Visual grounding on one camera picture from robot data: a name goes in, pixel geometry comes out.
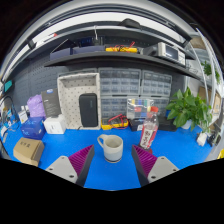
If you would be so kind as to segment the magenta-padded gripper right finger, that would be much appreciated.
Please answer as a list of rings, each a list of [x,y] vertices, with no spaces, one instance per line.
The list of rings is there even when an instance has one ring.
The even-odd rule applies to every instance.
[[[178,168],[170,160],[165,156],[156,157],[152,154],[151,149],[145,150],[133,145],[132,158],[141,186],[155,182],[178,171]]]

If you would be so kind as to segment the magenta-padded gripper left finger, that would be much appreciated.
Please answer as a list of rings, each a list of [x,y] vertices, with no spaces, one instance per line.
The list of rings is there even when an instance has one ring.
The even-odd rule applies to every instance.
[[[60,156],[47,168],[47,171],[83,187],[94,154],[94,146],[87,146],[69,157]]]

